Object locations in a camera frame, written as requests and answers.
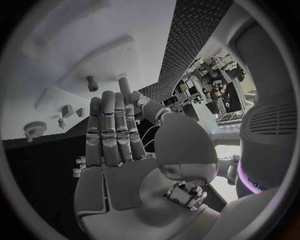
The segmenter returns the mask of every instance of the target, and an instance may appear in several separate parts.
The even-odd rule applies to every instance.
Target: vent slot
[[[297,109],[295,104],[271,106],[253,114],[250,131],[262,135],[295,134]]]

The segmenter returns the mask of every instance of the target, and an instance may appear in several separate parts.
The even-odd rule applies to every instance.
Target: logo
[[[251,178],[248,178],[248,182],[251,183],[253,185],[253,187],[255,187],[261,191],[267,190],[264,186],[261,186],[258,182],[253,181]]]

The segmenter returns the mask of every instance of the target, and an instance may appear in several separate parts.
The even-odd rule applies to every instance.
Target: diamond plate surface
[[[142,94],[164,101],[232,4],[231,0],[177,0],[158,82]]]

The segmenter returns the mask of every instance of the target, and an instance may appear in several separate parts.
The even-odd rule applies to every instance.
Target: cable
[[[153,129],[154,127],[159,127],[159,126],[158,126],[158,125],[154,125],[154,126],[150,127],[150,128],[145,132],[145,134],[142,136],[142,138],[141,138],[142,141],[143,141],[144,137],[146,136],[146,134],[147,134],[151,129]]]
[[[150,143],[152,143],[154,141],[154,138],[151,140],[151,141],[149,141],[149,142],[147,142],[147,144],[144,146],[144,148],[146,148]]]

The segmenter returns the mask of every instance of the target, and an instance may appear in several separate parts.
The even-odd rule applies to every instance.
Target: purple led strip
[[[242,163],[241,161],[238,162],[237,165],[237,174],[241,182],[246,186],[247,189],[249,189],[254,194],[260,194],[262,191],[254,187],[251,182],[248,181],[248,177],[244,173],[242,169]]]

